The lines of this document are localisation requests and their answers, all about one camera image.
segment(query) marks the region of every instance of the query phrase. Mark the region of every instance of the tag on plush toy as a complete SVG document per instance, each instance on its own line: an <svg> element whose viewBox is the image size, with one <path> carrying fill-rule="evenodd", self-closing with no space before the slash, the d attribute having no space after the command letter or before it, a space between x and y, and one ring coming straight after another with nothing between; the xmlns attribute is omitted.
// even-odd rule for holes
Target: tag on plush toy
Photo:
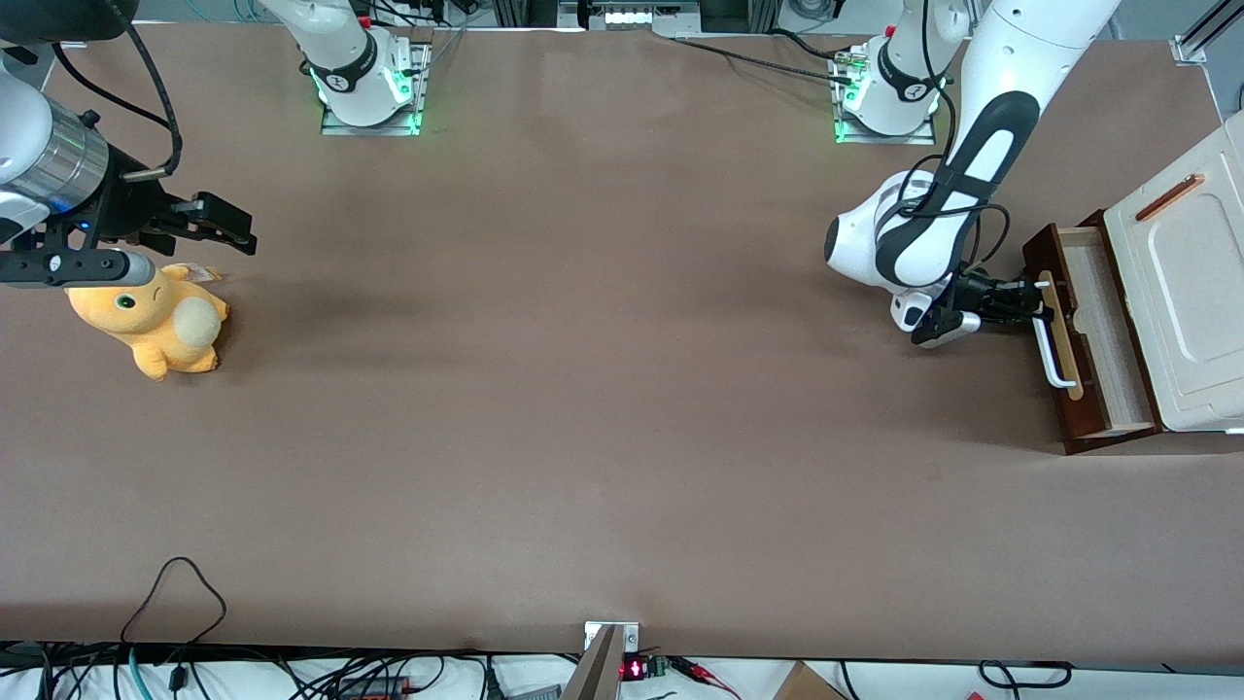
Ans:
<svg viewBox="0 0 1244 700"><path fill-rule="evenodd" d="M185 275L185 281L203 282L220 280L220 272L215 267L204 267L198 262L177 262L177 265L189 270Z"/></svg>

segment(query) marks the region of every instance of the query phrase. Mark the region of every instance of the mounting plate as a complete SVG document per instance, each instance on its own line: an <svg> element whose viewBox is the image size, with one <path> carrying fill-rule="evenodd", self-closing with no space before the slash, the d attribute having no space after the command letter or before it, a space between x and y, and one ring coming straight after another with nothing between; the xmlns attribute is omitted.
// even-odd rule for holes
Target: mounting plate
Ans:
<svg viewBox="0 0 1244 700"><path fill-rule="evenodd" d="M412 68L414 75L404 77L394 76L393 83L397 90L409 91L412 98L393 116L373 126L351 126L338 119L328 106L323 106L323 116L320 119L320 133L325 136L419 136L423 128L423 102L428 94L428 63L432 61L430 44L409 44L409 62L402 61L398 70Z"/></svg>
<svg viewBox="0 0 1244 700"><path fill-rule="evenodd" d="M583 623L583 649L586 650L592 645L592 640L596 639L596 633L601 632L605 625L622 625L622 632L624 633L627 654L634 654L639 650L639 623L622 623L612 620L590 620Z"/></svg>

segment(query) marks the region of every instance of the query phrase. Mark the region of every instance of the metal clamp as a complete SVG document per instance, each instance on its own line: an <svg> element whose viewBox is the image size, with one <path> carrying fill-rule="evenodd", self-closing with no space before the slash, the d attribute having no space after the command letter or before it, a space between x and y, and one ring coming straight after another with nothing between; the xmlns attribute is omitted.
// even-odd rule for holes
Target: metal clamp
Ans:
<svg viewBox="0 0 1244 700"><path fill-rule="evenodd" d="M608 625L617 625L622 628L622 640L624 643L623 650L627 654L634 654L639 650L639 623L623 623L615 620L588 620L583 623L583 649L588 649L592 645L592 640L600 634L601 628Z"/></svg>

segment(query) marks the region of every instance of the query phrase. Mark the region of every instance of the white floor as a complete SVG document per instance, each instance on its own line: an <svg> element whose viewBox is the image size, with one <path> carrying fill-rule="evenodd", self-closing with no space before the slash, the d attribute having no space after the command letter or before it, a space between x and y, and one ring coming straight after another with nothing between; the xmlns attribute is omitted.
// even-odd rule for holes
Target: white floor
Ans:
<svg viewBox="0 0 1244 700"><path fill-rule="evenodd" d="M743 700L770 700L791 668L791 661L760 659L697 659L724 683L731 685ZM304 679L340 668L342 661L299 661L291 664ZM573 671L570 661L546 655L494 656L501 690L506 696L565 685ZM810 664L831 685L846 696L838 665L832 661ZM199 675L210 700L284 700L295 694L294 683L272 664L256 661L220 661L198 664ZM415 686L430 680L439 668L435 658L415 659L403 675ZM141 666L153 700L168 700L168 675L172 666ZM985 700L1014 700L1010 691L990 688L972 665L944 664L878 664L851 663L851 680L860 700L965 700L979 693ZM1014 670L1020 681L1047 681L1059 673ZM0 679L0 698L31 700L39 690L39 670ZM121 700L142 700L128 670L122 666ZM449 659L440 680L419 694L420 700L478 700L483 671L479 664ZM66 696L71 683L62 683L57 700ZM116 700L112 693L112 668L93 669L83 683L81 700ZM675 693L674 700L731 700L729 695L694 684L673 674L637 683L622 684L622 700L649 700ZM203 695L190 685L179 698L199 700ZM1056 690L1023 690L1023 700L1239 700L1244 699L1244 678L1204 676L1186 674L1075 671L1071 683Z"/></svg>

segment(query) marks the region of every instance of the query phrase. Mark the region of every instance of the drawer handle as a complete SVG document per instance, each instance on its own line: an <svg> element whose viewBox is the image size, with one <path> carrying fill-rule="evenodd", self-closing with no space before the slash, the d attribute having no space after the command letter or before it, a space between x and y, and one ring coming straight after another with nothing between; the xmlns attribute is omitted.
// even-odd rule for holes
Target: drawer handle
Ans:
<svg viewBox="0 0 1244 700"><path fill-rule="evenodd" d="M1205 182L1205 175L1200 173L1194 173L1181 179L1174 187L1163 191L1162 196L1158 196L1153 201L1149 201L1147 206L1137 211L1136 220L1147 221L1152 219L1153 216L1158 215L1162 211L1162 209L1166 209L1171 204L1174 204L1177 199L1192 191L1193 189L1197 188L1198 184L1203 182Z"/></svg>
<svg viewBox="0 0 1244 700"><path fill-rule="evenodd" d="M1080 382L1076 357L1071 353L1071 333L1067 331L1067 320L1062 315L1059 292L1054 288L1054 274L1050 270L1041 270L1036 279L1044 306L1054 311L1054 322L1051 323L1046 323L1045 318L1040 316L1033 316L1033 329L1036 331L1036 347L1041 352L1045 380L1055 389L1065 389L1067 398L1072 402L1079 402L1084 399L1085 388ZM1050 337L1054 338L1054 347L1050 346ZM1059 356L1057 364L1054 362L1055 349L1057 349ZM1062 375L1059 374L1060 367L1067 373L1067 379L1062 379Z"/></svg>

